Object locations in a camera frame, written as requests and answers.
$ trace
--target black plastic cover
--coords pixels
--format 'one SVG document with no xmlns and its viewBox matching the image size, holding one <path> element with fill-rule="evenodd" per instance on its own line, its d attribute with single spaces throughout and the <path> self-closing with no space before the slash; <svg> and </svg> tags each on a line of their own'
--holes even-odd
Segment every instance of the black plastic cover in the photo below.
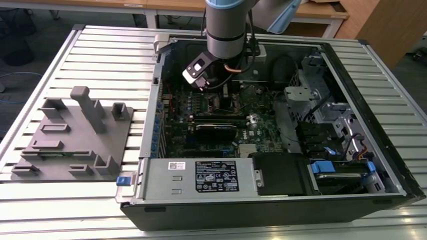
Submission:
<svg viewBox="0 0 427 240">
<path fill-rule="evenodd" d="M 307 157 L 287 152 L 256 152 L 248 157 L 252 157 L 254 169 L 262 172 L 263 186 L 258 187 L 260 196 L 315 195 Z"/>
</svg>

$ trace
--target table leg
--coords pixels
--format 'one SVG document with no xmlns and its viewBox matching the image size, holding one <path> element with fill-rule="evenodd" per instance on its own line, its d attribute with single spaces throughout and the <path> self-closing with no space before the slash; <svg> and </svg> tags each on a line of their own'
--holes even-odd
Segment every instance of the table leg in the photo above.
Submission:
<svg viewBox="0 0 427 240">
<path fill-rule="evenodd" d="M 322 36 L 323 38 L 326 38 L 326 39 L 335 38 L 335 35 L 336 35 L 336 33 L 338 33 L 339 29 L 340 29 L 343 21 L 344 21 L 343 19 L 334 19 L 332 20 L 331 24 L 327 25 L 326 31 L 324 31 L 323 36 Z"/>
<path fill-rule="evenodd" d="M 156 10 L 145 9 L 147 26 L 149 29 L 157 29 L 159 23 L 156 20 L 157 13 Z"/>
</svg>

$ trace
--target white sticker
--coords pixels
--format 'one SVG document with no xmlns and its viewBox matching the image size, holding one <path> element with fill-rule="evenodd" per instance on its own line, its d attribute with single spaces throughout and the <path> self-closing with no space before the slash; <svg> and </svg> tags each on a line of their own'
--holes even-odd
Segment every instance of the white sticker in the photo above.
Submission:
<svg viewBox="0 0 427 240">
<path fill-rule="evenodd" d="M 184 161 L 169 161 L 167 169 L 168 170 L 186 170 L 186 162 Z"/>
<path fill-rule="evenodd" d="M 344 19 L 344 18 L 347 18 L 347 16 L 332 15 L 331 18 L 332 19 Z"/>
<path fill-rule="evenodd" d="M 135 8 L 141 8 L 141 4 L 123 4 L 125 7 L 135 7 Z"/>
</svg>

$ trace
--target gray plastic base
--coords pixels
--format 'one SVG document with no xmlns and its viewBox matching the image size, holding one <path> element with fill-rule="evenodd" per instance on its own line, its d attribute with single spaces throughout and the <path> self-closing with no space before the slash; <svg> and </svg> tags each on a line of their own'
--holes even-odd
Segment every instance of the gray plastic base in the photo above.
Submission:
<svg viewBox="0 0 427 240">
<path fill-rule="evenodd" d="M 12 169 L 12 181 L 115 181 L 120 173 L 133 109 L 124 103 L 103 107 L 97 100 L 88 109 L 103 131 L 80 106 L 47 99 L 29 146 Z"/>
</svg>

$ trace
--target barcode sticker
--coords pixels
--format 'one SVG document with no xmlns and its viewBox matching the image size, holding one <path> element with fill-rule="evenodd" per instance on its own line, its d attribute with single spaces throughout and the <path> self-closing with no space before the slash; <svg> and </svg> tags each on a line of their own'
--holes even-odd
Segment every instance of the barcode sticker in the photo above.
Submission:
<svg viewBox="0 0 427 240">
<path fill-rule="evenodd" d="M 186 162 L 184 161 L 169 161 L 167 169 L 168 170 L 186 170 Z"/>
<path fill-rule="evenodd" d="M 123 4 L 125 7 L 141 8 L 141 4 Z"/>
</svg>

